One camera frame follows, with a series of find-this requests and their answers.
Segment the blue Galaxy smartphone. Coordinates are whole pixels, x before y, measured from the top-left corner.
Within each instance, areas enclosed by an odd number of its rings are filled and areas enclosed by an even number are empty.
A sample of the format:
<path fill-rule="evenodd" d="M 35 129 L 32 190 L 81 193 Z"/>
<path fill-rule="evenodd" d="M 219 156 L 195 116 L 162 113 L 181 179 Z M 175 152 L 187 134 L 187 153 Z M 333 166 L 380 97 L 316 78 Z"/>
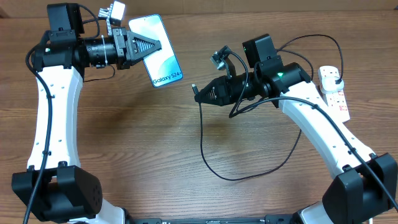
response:
<path fill-rule="evenodd" d="M 160 42 L 161 48 L 144 57 L 153 87 L 168 85 L 183 78 L 174 49 L 160 15 L 137 17 L 128 23 L 132 32 Z"/>

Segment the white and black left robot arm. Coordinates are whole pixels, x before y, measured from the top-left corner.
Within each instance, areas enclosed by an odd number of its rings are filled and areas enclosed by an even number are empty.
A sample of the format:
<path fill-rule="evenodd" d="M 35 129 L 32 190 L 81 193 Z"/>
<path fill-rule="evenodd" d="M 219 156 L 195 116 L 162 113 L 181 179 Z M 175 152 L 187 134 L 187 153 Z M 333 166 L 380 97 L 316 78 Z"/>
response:
<path fill-rule="evenodd" d="M 83 6 L 47 6 L 50 29 L 25 57 L 38 86 L 34 146 L 24 172 L 12 176 L 12 190 L 26 206 L 25 217 L 55 223 L 131 223 L 128 211 L 103 198 L 99 179 L 83 170 L 76 131 L 85 68 L 124 70 L 161 50 L 160 41 L 121 26 L 125 5 L 101 9 L 107 36 L 84 36 Z"/>

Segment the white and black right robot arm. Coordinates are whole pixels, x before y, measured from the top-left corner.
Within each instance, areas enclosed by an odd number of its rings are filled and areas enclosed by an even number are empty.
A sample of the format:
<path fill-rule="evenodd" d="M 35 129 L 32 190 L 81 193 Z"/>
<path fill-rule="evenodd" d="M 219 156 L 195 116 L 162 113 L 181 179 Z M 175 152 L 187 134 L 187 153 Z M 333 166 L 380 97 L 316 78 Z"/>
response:
<path fill-rule="evenodd" d="M 268 34 L 243 43 L 244 73 L 237 75 L 223 47 L 211 56 L 226 75 L 194 91 L 198 104 L 231 105 L 231 117 L 272 102 L 310 140 L 330 172 L 322 199 L 293 214 L 267 215 L 266 223 L 362 223 L 397 208 L 397 162 L 377 155 L 356 138 L 321 98 L 313 75 L 299 64 L 284 65 Z"/>

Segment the white charger plug adapter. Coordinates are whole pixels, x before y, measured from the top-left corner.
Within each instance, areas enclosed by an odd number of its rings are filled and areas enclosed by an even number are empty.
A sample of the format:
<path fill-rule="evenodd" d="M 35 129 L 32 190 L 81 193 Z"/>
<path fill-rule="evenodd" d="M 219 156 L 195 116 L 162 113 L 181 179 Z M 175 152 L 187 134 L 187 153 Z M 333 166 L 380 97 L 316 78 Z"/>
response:
<path fill-rule="evenodd" d="M 322 77 L 320 81 L 320 89 L 324 94 L 341 91 L 344 86 L 344 81 L 340 80 L 338 77 Z"/>

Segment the white power strip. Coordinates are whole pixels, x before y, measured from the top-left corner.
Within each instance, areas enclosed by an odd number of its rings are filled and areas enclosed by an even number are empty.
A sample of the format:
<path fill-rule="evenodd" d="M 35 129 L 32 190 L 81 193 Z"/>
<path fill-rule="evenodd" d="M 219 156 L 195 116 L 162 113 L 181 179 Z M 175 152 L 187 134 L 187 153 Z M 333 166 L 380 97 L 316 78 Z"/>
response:
<path fill-rule="evenodd" d="M 338 77 L 340 78 L 339 71 L 336 67 L 325 65 L 318 69 L 318 78 L 321 81 L 322 77 Z M 342 122 L 345 123 L 350 120 L 348 105 L 345 98 L 345 93 L 343 89 L 338 92 L 334 92 L 331 94 L 322 93 L 322 97 L 324 102 L 328 105 L 328 107 L 332 110 L 336 117 Z"/>

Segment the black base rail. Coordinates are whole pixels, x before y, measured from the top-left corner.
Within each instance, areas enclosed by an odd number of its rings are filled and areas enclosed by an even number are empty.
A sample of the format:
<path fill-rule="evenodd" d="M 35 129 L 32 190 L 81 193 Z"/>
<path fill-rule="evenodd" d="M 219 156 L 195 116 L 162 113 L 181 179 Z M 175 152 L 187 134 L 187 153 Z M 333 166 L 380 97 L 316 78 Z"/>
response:
<path fill-rule="evenodd" d="M 292 215 L 266 215 L 260 218 L 187 218 L 187 219 L 161 219 L 161 218 L 133 218 L 127 217 L 128 224 L 291 224 Z"/>

